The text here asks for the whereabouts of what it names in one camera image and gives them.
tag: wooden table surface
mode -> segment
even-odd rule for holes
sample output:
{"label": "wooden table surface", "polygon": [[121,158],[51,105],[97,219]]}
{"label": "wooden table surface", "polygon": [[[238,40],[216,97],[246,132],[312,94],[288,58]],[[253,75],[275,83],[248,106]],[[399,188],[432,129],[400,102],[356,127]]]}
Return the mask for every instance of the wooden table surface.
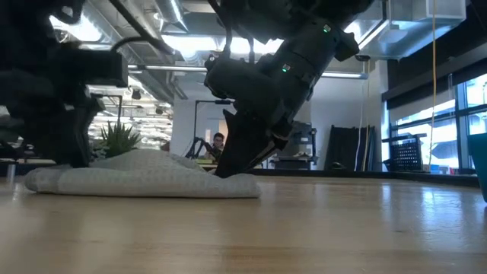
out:
{"label": "wooden table surface", "polygon": [[480,191],[260,178],[261,199],[37,195],[0,186],[0,273],[487,273]]}

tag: potted plant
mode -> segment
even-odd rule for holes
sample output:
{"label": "potted plant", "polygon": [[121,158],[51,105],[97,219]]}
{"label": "potted plant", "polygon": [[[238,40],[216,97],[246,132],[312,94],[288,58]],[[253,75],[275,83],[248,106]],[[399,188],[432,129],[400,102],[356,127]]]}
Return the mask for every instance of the potted plant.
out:
{"label": "potted plant", "polygon": [[101,130],[103,141],[94,146],[93,154],[95,158],[111,158],[122,155],[135,148],[140,142],[140,134],[132,133],[132,127],[126,128],[121,123],[112,126],[108,122],[108,129]]}

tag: green plant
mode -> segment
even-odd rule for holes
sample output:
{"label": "green plant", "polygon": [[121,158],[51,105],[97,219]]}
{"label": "green plant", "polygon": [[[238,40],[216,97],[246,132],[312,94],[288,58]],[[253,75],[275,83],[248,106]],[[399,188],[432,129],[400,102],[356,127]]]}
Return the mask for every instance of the green plant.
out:
{"label": "green plant", "polygon": [[141,140],[140,134],[132,134],[132,127],[127,129],[125,125],[120,123],[116,123],[112,127],[111,123],[108,122],[108,131],[102,129],[101,136],[103,137],[103,146],[107,148],[107,158],[131,151]]}

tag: gray towel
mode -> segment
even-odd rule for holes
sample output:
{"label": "gray towel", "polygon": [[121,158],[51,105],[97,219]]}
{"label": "gray towel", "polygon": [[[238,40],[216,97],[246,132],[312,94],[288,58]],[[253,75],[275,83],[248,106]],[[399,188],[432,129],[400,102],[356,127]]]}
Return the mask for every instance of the gray towel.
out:
{"label": "gray towel", "polygon": [[39,168],[25,178],[38,193],[90,196],[256,198],[252,175],[221,179],[197,163],[165,151],[133,150],[94,162],[89,168]]}

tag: yellow cable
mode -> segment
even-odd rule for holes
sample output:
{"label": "yellow cable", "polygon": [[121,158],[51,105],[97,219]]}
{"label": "yellow cable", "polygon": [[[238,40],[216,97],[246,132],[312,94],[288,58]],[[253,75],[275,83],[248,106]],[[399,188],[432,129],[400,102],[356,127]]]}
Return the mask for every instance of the yellow cable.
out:
{"label": "yellow cable", "polygon": [[[371,60],[367,61],[368,63],[368,71],[367,74],[369,75],[371,73]],[[365,163],[367,162],[367,152],[368,152],[368,128],[369,128],[369,122],[368,122],[368,101],[370,97],[369,90],[371,89],[371,81],[367,80],[367,103],[365,105],[365,112],[367,113],[367,134],[365,136],[365,151],[364,151],[364,160],[362,161],[362,171],[365,171]]]}
{"label": "yellow cable", "polygon": [[431,134],[429,140],[429,164],[431,172],[431,159],[433,158],[433,129],[434,129],[434,107],[436,106],[436,0],[433,0],[433,114],[431,115]]}

